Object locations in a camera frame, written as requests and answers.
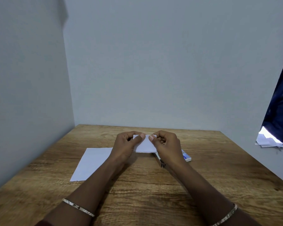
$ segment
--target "hand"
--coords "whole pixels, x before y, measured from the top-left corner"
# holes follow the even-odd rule
[[[122,168],[126,160],[132,155],[134,146],[143,141],[145,137],[144,133],[135,131],[118,134],[108,160],[112,160],[118,167]]]
[[[158,131],[150,135],[149,140],[157,149],[159,157],[171,168],[186,163],[182,156],[180,140],[175,133]]]

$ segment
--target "small box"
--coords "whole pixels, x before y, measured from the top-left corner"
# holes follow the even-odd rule
[[[185,153],[183,149],[181,149],[181,152],[182,152],[182,156],[183,156],[183,158],[185,159],[185,161],[189,162],[189,161],[192,160],[192,158],[191,158],[187,153]],[[156,159],[157,159],[159,165],[160,165],[161,167],[165,167],[166,164],[165,164],[164,161],[159,157],[158,152],[155,152],[154,154],[156,155]]]

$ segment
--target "person's left hand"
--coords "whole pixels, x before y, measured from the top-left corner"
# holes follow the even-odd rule
[[[132,155],[134,146],[145,139],[141,132],[123,132],[117,135],[109,160],[114,161],[118,167],[123,167],[127,159]]]

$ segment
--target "person's right hand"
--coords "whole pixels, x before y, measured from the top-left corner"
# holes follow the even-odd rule
[[[158,131],[150,135],[149,140],[157,149],[159,157],[170,167],[186,163],[182,156],[180,140],[175,133]]]

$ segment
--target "bangle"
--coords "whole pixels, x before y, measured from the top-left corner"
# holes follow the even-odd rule
[[[234,204],[234,208],[221,220],[218,221],[216,224],[213,224],[212,226],[218,226],[224,222],[226,222],[237,210],[238,206],[236,204]]]
[[[95,215],[92,214],[91,212],[89,212],[88,210],[86,210],[86,209],[84,209],[84,208],[82,208],[82,207],[76,205],[75,203],[73,203],[73,202],[67,200],[66,198],[63,199],[63,202],[65,202],[65,203],[68,204],[68,205],[71,205],[72,207],[75,207],[75,208],[78,209],[78,210],[81,210],[82,212],[88,214],[89,216],[95,217]]]

